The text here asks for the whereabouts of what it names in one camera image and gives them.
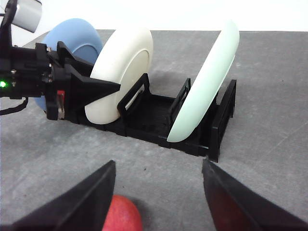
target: gray table surface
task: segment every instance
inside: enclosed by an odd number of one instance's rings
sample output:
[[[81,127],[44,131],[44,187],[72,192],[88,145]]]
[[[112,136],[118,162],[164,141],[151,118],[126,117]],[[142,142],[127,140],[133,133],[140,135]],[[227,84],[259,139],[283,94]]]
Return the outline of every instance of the gray table surface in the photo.
[[[99,33],[105,43],[112,31]],[[195,79],[217,35],[153,31],[151,91],[175,97],[186,78]],[[222,85],[223,91],[237,79],[235,114],[218,163],[305,221],[307,44],[305,32],[241,32]],[[2,108],[17,104],[1,99]],[[202,157],[68,121],[48,121],[33,100],[25,110],[1,117],[1,222],[16,221],[110,159],[116,161],[115,194],[136,203],[145,231],[215,230],[203,189]]]

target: red apple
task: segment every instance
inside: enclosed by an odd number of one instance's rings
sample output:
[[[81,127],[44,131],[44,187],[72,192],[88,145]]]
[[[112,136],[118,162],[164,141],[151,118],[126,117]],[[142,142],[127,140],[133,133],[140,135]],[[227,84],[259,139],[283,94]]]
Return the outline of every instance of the red apple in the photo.
[[[102,231],[142,231],[137,207],[126,197],[114,195]]]

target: plate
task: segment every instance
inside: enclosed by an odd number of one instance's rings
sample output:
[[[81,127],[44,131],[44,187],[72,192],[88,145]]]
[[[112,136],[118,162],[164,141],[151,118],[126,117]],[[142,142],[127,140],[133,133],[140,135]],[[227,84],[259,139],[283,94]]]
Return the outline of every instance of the plate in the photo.
[[[198,126],[231,67],[239,40],[237,26],[228,21],[203,63],[174,121],[167,138],[168,142],[186,139]]]
[[[126,27],[111,35],[94,65],[90,78],[119,83],[121,87],[119,91],[85,106],[87,119],[91,123],[108,124],[120,117],[117,104],[142,74],[148,72],[152,55],[153,38],[147,28]],[[127,104],[127,109],[137,94]]]
[[[46,35],[42,43],[46,43],[56,51],[58,41],[64,42],[73,55],[92,64],[95,63],[103,48],[101,38],[94,27],[80,18],[72,18],[60,23]],[[46,111],[44,96],[34,100],[41,109]]]

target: white wall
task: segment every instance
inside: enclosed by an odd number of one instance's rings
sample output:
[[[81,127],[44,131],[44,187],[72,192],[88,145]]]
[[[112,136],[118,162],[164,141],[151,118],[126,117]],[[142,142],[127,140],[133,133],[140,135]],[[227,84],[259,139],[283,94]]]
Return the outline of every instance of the white wall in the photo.
[[[232,18],[240,30],[308,31],[308,0],[41,0],[43,15],[32,34],[14,26],[22,46],[65,19],[79,17],[96,29],[139,23],[151,30],[220,30]],[[7,0],[1,0],[2,8]]]

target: pale green plate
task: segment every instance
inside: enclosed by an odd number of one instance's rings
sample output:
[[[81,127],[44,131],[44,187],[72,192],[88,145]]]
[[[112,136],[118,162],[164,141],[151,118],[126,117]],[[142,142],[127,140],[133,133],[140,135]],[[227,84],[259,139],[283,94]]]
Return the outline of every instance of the pale green plate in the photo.
[[[168,135],[180,142],[193,132],[216,96],[233,62],[240,40],[237,26],[228,21],[208,54]]]

